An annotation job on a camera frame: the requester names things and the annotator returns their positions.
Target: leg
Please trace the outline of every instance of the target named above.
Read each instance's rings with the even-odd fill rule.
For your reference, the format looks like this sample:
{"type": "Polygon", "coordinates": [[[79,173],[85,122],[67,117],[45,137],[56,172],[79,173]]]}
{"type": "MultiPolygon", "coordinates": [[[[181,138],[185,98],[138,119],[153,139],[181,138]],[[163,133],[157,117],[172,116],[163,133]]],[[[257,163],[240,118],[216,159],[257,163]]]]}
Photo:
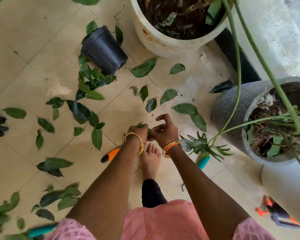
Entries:
{"type": "Polygon", "coordinates": [[[149,144],[147,150],[141,155],[143,173],[143,207],[153,208],[167,203],[167,200],[161,193],[159,185],[155,181],[160,165],[160,158],[161,154],[159,153],[159,149],[152,144],[149,144]]]}

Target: pink dress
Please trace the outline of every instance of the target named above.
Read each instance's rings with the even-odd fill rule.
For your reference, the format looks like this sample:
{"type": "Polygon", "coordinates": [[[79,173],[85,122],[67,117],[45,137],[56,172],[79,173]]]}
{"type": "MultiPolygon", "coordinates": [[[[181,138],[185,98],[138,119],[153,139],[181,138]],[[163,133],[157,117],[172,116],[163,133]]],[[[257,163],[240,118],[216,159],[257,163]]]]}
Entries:
{"type": "MultiPolygon", "coordinates": [[[[202,239],[209,240],[193,204],[172,200],[154,208],[128,210],[124,218],[122,240],[202,239]]],[[[253,218],[237,226],[233,240],[275,240],[253,218]]],[[[45,240],[96,240],[90,231],[73,219],[63,219],[45,240]]]]}

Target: gray speckled pot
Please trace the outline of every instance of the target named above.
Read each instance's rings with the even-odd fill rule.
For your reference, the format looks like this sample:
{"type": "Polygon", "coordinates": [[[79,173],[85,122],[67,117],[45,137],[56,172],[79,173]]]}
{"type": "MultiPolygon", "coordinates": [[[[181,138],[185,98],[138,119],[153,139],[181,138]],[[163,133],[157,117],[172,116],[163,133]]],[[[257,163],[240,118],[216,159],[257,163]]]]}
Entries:
{"type": "MultiPolygon", "coordinates": [[[[300,83],[298,83],[300,82],[300,77],[281,78],[278,79],[278,82],[280,84],[292,82],[300,86],[300,83]]],[[[270,80],[242,84],[239,104],[234,116],[227,126],[227,129],[247,122],[250,114],[260,102],[260,99],[272,88],[273,85],[270,80]]],[[[222,129],[231,115],[236,102],[236,95],[237,87],[225,92],[214,104],[212,109],[212,122],[218,131],[222,129]]],[[[234,145],[237,149],[263,165],[278,165],[278,163],[287,164],[295,160],[292,153],[286,153],[271,159],[257,156],[252,152],[250,146],[248,145],[246,132],[243,128],[231,130],[227,133],[224,133],[222,137],[234,145]]]]}

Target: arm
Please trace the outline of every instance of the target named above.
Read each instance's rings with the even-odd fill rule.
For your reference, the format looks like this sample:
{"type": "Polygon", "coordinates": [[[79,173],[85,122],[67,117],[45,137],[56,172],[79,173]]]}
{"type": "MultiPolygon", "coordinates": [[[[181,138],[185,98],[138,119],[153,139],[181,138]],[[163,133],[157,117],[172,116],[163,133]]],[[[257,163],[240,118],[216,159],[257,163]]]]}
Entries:
{"type": "MultiPolygon", "coordinates": [[[[131,126],[129,132],[146,141],[148,125],[131,126]]],[[[115,158],[67,215],[85,225],[97,240],[121,238],[133,164],[139,149],[139,138],[129,135],[115,158]]]]}
{"type": "MultiPolygon", "coordinates": [[[[165,124],[153,128],[151,138],[164,148],[169,143],[178,141],[179,136],[169,115],[161,115],[156,120],[162,119],[165,124]]],[[[172,146],[167,153],[180,173],[209,239],[231,240],[237,226],[249,214],[210,180],[180,146],[172,146]]]]}

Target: gold bangle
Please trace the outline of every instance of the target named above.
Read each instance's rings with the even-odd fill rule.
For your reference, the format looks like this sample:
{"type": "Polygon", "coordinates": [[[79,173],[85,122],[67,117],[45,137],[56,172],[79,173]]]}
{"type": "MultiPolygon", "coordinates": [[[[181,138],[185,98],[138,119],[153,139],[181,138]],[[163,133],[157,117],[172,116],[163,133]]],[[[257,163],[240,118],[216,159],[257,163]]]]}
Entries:
{"type": "Polygon", "coordinates": [[[169,143],[168,145],[166,145],[165,147],[164,147],[164,149],[163,149],[163,156],[165,157],[165,158],[170,158],[170,156],[167,154],[167,152],[166,152],[166,150],[167,149],[170,149],[170,147],[172,147],[172,146],[174,146],[174,145],[179,145],[180,143],[179,142],[177,142],[177,141],[173,141],[173,142],[171,142],[171,143],[169,143]]]}
{"type": "Polygon", "coordinates": [[[143,152],[143,143],[142,143],[141,137],[138,136],[136,133],[128,132],[128,133],[124,136],[124,138],[123,138],[122,145],[125,143],[126,138],[127,138],[128,135],[135,135],[135,136],[137,136],[137,137],[139,138],[140,143],[141,143],[141,146],[140,146],[140,150],[139,150],[139,152],[138,152],[137,155],[140,155],[140,154],[143,152]]]}

